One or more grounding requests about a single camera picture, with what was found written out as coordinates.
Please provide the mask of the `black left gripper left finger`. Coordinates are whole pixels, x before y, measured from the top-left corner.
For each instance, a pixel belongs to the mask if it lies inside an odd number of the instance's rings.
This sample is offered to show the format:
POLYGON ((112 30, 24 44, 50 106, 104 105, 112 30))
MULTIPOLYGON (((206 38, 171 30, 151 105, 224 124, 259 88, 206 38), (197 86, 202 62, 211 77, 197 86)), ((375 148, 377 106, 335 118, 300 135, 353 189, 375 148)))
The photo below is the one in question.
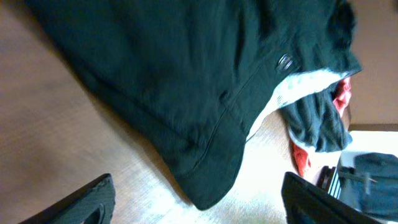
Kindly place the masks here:
POLYGON ((110 224, 116 191, 110 174, 103 174, 21 224, 110 224))

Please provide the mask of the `black shorts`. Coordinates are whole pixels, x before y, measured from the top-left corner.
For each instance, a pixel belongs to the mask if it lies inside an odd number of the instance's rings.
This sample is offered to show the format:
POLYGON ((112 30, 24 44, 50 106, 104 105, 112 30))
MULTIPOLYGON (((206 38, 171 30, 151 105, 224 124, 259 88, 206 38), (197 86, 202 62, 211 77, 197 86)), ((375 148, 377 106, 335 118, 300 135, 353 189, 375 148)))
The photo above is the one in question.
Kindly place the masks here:
POLYGON ((148 139, 199 210, 275 110, 361 69, 348 1, 27 1, 84 85, 148 139))

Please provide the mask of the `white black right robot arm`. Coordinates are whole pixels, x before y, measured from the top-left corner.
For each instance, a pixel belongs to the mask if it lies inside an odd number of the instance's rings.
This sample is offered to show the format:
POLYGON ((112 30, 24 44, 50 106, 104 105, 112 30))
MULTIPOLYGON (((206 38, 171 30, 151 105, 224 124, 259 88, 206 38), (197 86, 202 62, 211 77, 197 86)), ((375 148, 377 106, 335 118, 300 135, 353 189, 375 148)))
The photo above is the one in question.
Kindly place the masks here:
POLYGON ((367 153, 339 167, 329 186, 316 186, 287 172, 282 198, 288 224, 387 223, 397 221, 397 157, 367 153))

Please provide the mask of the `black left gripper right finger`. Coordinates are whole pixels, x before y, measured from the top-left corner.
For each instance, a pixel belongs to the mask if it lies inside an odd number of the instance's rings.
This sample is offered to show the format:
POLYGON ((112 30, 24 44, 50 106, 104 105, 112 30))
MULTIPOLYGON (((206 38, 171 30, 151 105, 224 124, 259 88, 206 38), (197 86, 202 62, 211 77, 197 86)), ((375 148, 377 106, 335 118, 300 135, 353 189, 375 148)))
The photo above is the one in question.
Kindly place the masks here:
POLYGON ((284 174, 281 194, 288 224, 379 223, 333 198, 293 172, 284 174))

